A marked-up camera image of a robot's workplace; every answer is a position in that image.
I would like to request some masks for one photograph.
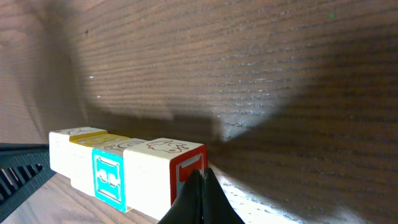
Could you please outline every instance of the toy block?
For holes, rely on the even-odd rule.
[[[127,139],[93,149],[93,176],[95,197],[118,209],[128,212],[124,184],[123,151],[146,142],[142,139]]]
[[[126,202],[160,220],[191,171],[207,167],[206,146],[160,138],[123,151]]]
[[[105,144],[113,144],[129,137],[115,134],[101,134],[71,141],[70,145],[70,184],[72,187],[94,196],[93,149]]]
[[[49,134],[50,168],[70,178],[70,148],[72,145],[70,141],[106,133],[108,133],[106,130],[91,127],[51,131]]]

